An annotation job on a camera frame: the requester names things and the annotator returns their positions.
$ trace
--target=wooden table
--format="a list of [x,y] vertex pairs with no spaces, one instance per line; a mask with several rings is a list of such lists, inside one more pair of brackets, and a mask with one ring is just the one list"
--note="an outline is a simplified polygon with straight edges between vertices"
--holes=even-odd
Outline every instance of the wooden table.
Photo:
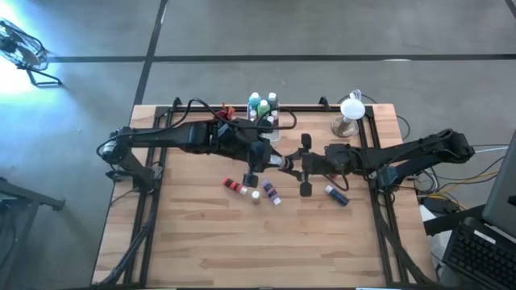
[[[131,126],[152,127],[155,108],[136,106]],[[373,109],[381,146],[401,143],[393,105],[373,105]],[[296,115],[296,128],[281,132],[276,147],[281,153],[294,152],[302,133],[311,134],[312,151],[319,154],[329,143],[360,146],[358,136],[340,139],[331,133],[330,122],[339,113]],[[207,118],[211,118],[208,113],[191,113],[187,120]],[[291,122],[286,114],[281,115],[283,125]],[[147,149],[133,152],[144,163]],[[328,182],[323,177],[312,176],[313,196],[301,198],[299,183],[292,176],[271,169],[260,174],[260,180],[272,182],[282,203],[274,206],[261,188],[262,201],[253,205],[249,197],[222,186],[224,177],[240,181],[246,170],[243,162],[168,149],[148,287],[385,285],[368,186],[360,176],[348,177],[351,189],[346,196],[350,203],[341,207],[324,192]],[[117,184],[113,198],[130,188],[131,182]],[[110,208],[93,282],[106,277],[127,249],[137,200],[132,193]],[[396,192],[394,208],[403,246],[423,272],[435,279],[414,192]],[[397,272],[393,252],[389,253]],[[138,261],[134,273],[137,280]]]

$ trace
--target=green bottle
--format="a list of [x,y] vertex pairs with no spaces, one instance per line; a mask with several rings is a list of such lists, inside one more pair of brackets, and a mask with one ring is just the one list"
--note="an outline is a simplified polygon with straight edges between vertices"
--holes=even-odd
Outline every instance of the green bottle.
[[271,106],[268,104],[267,100],[261,100],[260,105],[256,110],[258,112],[258,118],[261,117],[263,114],[267,113],[270,109]]

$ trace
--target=concrete floor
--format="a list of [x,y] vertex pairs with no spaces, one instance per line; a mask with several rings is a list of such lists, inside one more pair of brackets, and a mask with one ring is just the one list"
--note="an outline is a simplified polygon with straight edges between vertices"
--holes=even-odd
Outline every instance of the concrete floor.
[[[8,0],[0,16],[39,37],[56,56],[145,56],[160,0]],[[171,0],[158,56],[232,54],[515,53],[516,20],[502,0]],[[15,289],[85,286],[94,267],[112,183],[95,147],[126,125],[143,63],[51,64],[66,84],[37,89],[0,60],[0,176],[66,199],[42,208]],[[471,144],[508,143],[516,129],[516,61],[264,62],[153,64],[143,104],[175,97],[243,102],[275,91],[283,103],[337,101],[362,89],[392,102],[412,126],[407,140],[444,128]],[[442,176],[471,176],[503,152]],[[454,193],[483,203],[491,183]]]

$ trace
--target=black keyboard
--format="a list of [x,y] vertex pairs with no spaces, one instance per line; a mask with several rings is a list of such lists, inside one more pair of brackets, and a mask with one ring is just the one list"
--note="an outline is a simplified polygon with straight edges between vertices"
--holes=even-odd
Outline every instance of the black keyboard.
[[470,217],[451,233],[443,262],[487,288],[516,290],[516,244]]

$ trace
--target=bottle cap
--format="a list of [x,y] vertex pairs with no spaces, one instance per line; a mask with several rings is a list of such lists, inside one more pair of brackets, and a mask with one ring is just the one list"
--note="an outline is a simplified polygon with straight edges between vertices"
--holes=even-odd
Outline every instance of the bottle cap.
[[333,190],[333,188],[332,188],[330,185],[328,185],[328,186],[324,189],[324,191],[325,191],[326,193],[330,193],[330,191],[332,191],[332,190]]
[[260,99],[260,95],[257,93],[257,92],[254,92],[251,94],[251,99],[252,100],[259,100]]
[[340,105],[340,112],[344,117],[351,120],[358,120],[365,114],[365,106],[362,101],[355,98],[349,98]]

